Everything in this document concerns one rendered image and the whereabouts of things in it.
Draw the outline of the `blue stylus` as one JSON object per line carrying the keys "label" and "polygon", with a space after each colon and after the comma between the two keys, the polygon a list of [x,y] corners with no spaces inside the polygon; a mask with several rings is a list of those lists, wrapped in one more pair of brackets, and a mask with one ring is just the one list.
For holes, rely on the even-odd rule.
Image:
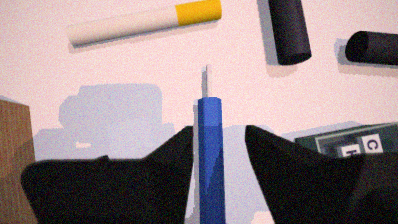
{"label": "blue stylus", "polygon": [[200,224],[226,224],[222,100],[212,97],[211,64],[207,97],[198,99]]}

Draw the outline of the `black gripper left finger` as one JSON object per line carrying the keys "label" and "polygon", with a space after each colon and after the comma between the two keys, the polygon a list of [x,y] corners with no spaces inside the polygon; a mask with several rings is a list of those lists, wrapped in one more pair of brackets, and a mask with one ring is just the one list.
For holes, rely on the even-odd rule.
{"label": "black gripper left finger", "polygon": [[38,222],[134,215],[143,224],[184,224],[193,160],[193,126],[185,126],[142,159],[35,161],[21,185]]}

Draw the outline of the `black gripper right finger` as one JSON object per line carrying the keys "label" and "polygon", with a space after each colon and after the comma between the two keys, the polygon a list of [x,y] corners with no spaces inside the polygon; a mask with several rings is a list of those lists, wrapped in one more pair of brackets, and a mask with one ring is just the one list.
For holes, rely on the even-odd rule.
{"label": "black gripper right finger", "polygon": [[245,144],[275,224],[355,224],[369,191],[398,187],[398,152],[335,159],[255,125]]}

